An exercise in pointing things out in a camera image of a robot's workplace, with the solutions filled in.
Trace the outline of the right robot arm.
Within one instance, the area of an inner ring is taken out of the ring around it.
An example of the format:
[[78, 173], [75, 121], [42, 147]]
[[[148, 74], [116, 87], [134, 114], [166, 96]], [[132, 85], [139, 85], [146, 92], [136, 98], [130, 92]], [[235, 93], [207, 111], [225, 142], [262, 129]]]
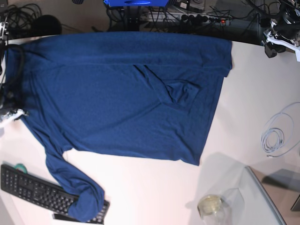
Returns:
[[[14, 83], [20, 76], [21, 70], [24, 65], [24, 51], [23, 49], [15, 44], [8, 44], [8, 14], [5, 12], [1, 12], [0, 14], [0, 118], [3, 120], [2, 117], [6, 116], [13, 116], [18, 114], [18, 110], [21, 110], [21, 115], [24, 114], [21, 108], [17, 107], [16, 101], [13, 99], [13, 95], [8, 91], [5, 90], [6, 87], [10, 86]], [[17, 71], [16, 77], [11, 80], [10, 82], [4, 78], [6, 76], [6, 69], [8, 63], [8, 51], [10, 48], [17, 48], [21, 52], [21, 61]]]

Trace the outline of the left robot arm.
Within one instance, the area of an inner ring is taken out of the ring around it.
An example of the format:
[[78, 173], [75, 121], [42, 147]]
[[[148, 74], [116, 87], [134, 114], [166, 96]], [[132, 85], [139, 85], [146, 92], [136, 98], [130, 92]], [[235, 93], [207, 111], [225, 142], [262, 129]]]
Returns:
[[268, 58], [274, 58], [288, 49], [300, 61], [300, 2], [281, 0], [279, 12], [270, 19], [270, 27], [263, 34], [263, 46]]

